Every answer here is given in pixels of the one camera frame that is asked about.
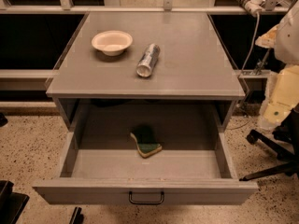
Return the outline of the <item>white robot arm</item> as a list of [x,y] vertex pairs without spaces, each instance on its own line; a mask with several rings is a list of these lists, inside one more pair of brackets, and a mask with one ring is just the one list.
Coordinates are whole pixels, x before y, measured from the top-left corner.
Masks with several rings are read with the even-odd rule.
[[259,36],[255,44],[274,50],[275,58],[286,66],[268,78],[258,125],[272,130],[299,104],[299,1],[280,23]]

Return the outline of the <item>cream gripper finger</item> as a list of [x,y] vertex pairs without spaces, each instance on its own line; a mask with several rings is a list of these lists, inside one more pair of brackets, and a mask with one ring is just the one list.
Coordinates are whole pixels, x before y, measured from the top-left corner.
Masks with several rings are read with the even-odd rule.
[[279,73],[271,72],[266,82],[258,125],[273,130],[299,104],[299,66],[287,65]]
[[275,46],[277,30],[278,26],[275,25],[265,34],[259,36],[255,41],[255,45],[265,49],[272,49]]

